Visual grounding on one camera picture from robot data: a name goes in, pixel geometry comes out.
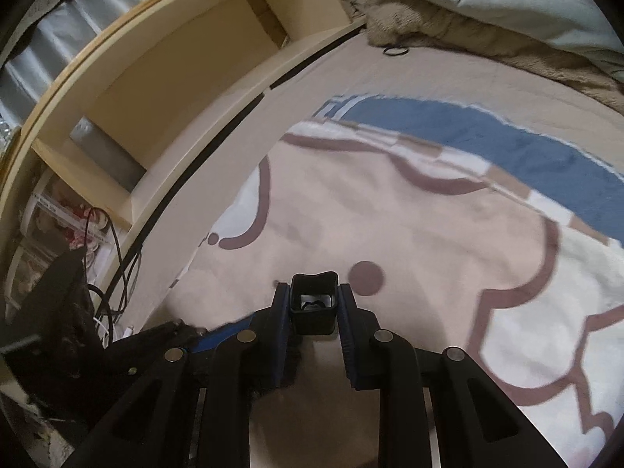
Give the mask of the small black square cup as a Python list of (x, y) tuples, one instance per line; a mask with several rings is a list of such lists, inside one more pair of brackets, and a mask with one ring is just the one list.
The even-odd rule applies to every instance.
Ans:
[(296, 274), (292, 278), (289, 315), (294, 330), (302, 336), (329, 336), (337, 312), (337, 274)]

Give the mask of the cartoon bear blue blanket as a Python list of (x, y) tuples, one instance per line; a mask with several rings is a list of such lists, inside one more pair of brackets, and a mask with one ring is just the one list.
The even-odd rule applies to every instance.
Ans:
[(623, 415), (623, 180), (434, 100), (333, 101), (253, 169), (164, 307), (218, 328), (334, 271), (424, 350), (462, 347), (570, 467)]

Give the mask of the wooden bedside shelf unit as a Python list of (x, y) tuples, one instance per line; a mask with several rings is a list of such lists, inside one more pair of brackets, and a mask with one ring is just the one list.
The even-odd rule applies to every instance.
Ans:
[(119, 241), (94, 279), (142, 326), (242, 182), (310, 108), (274, 100), (318, 55), (359, 31), (345, 0), (145, 0), (90, 41), (28, 115), (1, 176), (1, 277), (19, 222), (52, 172), (111, 218)]

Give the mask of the grey window curtain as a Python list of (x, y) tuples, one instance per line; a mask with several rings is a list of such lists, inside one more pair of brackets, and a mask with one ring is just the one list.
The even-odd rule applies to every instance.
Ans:
[(117, 18), (144, 0), (64, 0), (25, 34), (1, 69), (1, 118), (23, 125), (68, 63)]

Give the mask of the beige fuzzy blanket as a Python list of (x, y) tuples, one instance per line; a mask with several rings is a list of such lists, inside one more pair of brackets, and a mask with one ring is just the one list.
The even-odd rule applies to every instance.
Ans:
[(432, 46), (486, 57), (574, 89), (623, 112), (623, 84), (588, 59), (425, 0), (378, 0), (367, 6), (372, 46)]

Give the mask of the grey-blue duvet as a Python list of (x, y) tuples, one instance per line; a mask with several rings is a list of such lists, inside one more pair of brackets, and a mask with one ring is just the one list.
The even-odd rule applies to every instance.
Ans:
[(618, 82), (623, 43), (594, 0), (426, 0), (580, 55)]

